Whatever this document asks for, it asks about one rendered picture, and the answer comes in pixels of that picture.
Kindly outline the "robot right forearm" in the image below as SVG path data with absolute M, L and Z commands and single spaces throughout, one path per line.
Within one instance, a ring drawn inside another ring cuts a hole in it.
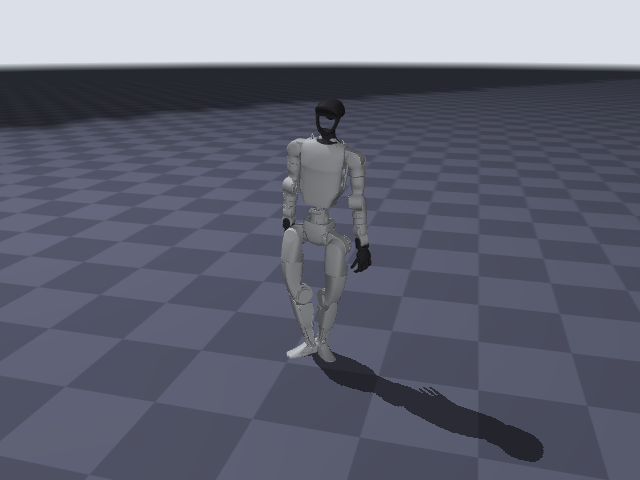
M 282 190 L 283 190 L 283 188 L 282 188 Z M 282 222 L 283 222 L 284 218 L 288 218 L 289 221 L 290 221 L 290 226 L 296 221 L 295 212 L 296 212 L 296 200 L 297 200 L 297 197 L 298 197 L 297 193 L 296 194 L 291 194 L 291 193 L 283 190 L 284 204 L 283 204 Z

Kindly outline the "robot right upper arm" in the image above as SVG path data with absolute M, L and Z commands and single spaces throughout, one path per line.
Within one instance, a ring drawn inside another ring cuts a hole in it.
M 300 191 L 300 157 L 301 147 L 306 139 L 298 138 L 287 146 L 287 170 L 289 176 L 283 181 L 282 188 L 291 194 Z

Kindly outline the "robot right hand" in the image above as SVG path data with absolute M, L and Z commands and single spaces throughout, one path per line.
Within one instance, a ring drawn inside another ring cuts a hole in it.
M 294 222 L 292 225 L 295 225 L 295 222 Z M 292 225 L 291 225 L 291 226 L 292 226 Z M 288 219 L 288 218 L 284 218 L 284 219 L 283 219 L 283 228 L 285 228 L 285 231 L 286 231 L 289 227 L 290 227 L 290 221 L 289 221 L 289 219 Z M 284 231 L 284 232 L 285 232 L 285 231 Z

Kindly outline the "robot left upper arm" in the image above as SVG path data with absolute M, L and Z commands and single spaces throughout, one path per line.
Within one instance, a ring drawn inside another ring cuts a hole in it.
M 350 183 L 352 195 L 348 195 L 348 206 L 351 209 L 362 209 L 362 195 L 365 187 L 365 155 L 351 148 L 345 149 L 345 162 L 351 169 Z

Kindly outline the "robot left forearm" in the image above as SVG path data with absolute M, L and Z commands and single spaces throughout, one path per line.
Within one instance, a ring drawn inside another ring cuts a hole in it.
M 362 209 L 356 209 L 352 211 L 353 225 L 354 225 L 353 234 L 355 235 L 355 238 L 359 238 L 361 247 L 369 243 L 369 238 L 367 235 L 368 229 L 367 229 L 366 216 L 367 216 L 366 199 L 365 199 L 365 196 L 362 195 Z

